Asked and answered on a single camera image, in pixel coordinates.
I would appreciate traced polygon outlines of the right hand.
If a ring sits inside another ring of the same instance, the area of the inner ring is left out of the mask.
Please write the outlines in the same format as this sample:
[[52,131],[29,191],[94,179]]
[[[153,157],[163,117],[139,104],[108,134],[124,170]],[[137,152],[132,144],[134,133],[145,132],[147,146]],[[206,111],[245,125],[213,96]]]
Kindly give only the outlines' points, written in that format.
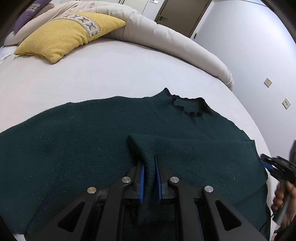
[[[295,186],[292,185],[290,182],[286,182],[286,190],[288,190],[290,194],[290,204],[287,208],[287,212],[281,222],[280,229],[283,230],[287,228],[291,222],[293,221],[295,217],[295,203],[296,203],[296,191],[295,191]],[[277,189],[275,191],[275,197],[273,200],[273,205],[271,206],[271,209],[273,212],[276,212],[279,208],[283,206],[283,199],[284,199],[284,192],[282,190],[281,184],[277,186]]]

